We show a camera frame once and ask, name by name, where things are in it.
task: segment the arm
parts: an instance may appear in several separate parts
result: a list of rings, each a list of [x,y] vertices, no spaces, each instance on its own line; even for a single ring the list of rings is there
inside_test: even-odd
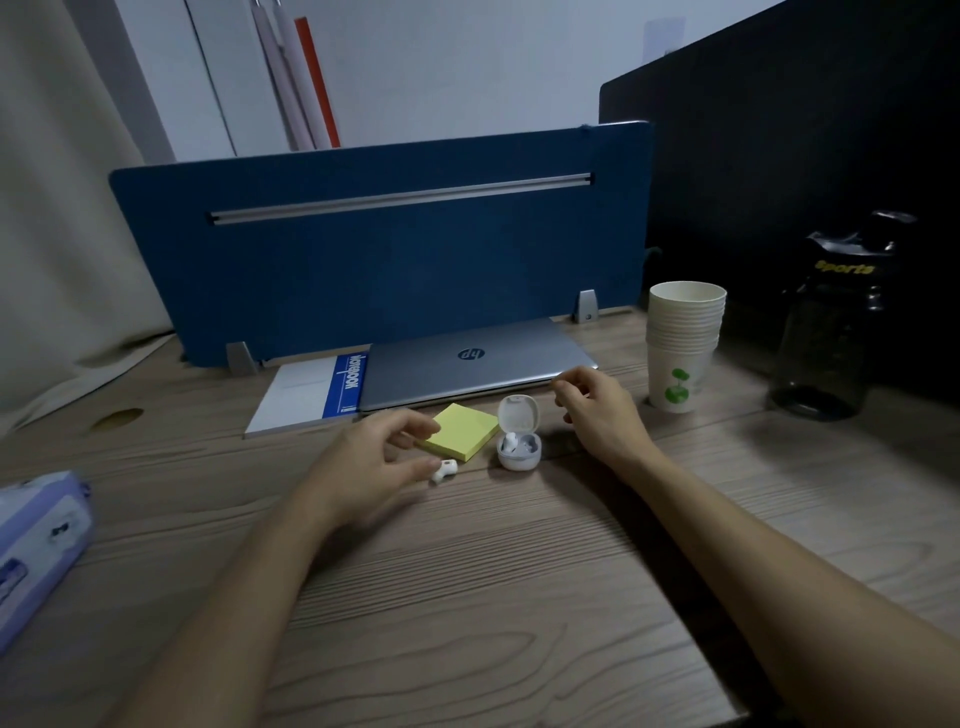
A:
[[[107,728],[253,726],[300,585],[324,538],[403,486],[428,478],[436,457],[387,463],[440,427],[410,410],[345,429],[250,534],[200,611],[105,722]]]
[[[960,643],[754,518],[651,441],[630,395],[553,383],[584,447],[650,505],[810,726],[960,725]]]

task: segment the silver laptop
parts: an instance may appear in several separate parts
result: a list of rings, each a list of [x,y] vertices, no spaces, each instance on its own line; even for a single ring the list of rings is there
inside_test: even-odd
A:
[[[594,361],[550,319],[374,344],[360,411],[503,392]]]

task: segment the white earbud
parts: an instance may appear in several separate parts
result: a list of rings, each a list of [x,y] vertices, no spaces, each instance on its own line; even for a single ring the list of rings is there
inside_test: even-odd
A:
[[[457,474],[457,461],[456,460],[445,460],[440,464],[440,469],[437,470],[430,477],[430,480],[433,481],[434,485],[440,485],[440,481],[443,480],[447,475]]]
[[[508,432],[503,437],[503,451],[504,452],[515,452],[517,445],[517,438],[515,432]]]

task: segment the metal bracket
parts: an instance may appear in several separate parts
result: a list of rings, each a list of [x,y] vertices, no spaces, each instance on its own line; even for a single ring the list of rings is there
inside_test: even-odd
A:
[[[592,288],[589,291],[581,291],[577,296],[577,307],[573,312],[573,320],[578,324],[586,324],[590,321],[596,321],[600,315],[597,308],[597,294]]]
[[[234,341],[232,344],[227,344],[227,365],[230,367],[230,373],[234,376],[256,375],[260,371],[260,365],[253,361],[253,357],[250,356],[246,341]]]

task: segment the white cloth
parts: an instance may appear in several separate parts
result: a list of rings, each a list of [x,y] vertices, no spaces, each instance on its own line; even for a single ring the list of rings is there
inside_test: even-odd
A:
[[[60,0],[0,3],[0,437],[170,329],[107,175],[141,164]]]

